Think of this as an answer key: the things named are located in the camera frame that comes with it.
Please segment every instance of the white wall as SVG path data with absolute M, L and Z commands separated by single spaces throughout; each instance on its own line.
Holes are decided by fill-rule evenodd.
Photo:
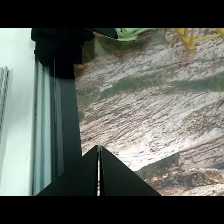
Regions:
M 32 178 L 34 47 L 31 28 L 0 28 L 0 67 L 10 69 L 0 144 L 0 195 L 29 195 Z

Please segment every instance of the white surface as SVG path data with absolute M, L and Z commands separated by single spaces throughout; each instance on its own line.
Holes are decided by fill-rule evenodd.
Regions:
M 31 28 L 0 28 L 0 67 L 11 71 L 0 145 L 0 195 L 30 195 L 34 109 Z

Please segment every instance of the rock texture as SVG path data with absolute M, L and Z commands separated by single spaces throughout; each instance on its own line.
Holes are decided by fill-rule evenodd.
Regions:
M 188 55 L 173 29 L 130 43 L 97 37 L 84 56 L 75 68 L 83 153 L 103 145 L 141 172 L 179 156 L 167 177 L 142 178 L 164 195 L 224 189 L 223 39 L 200 42 Z

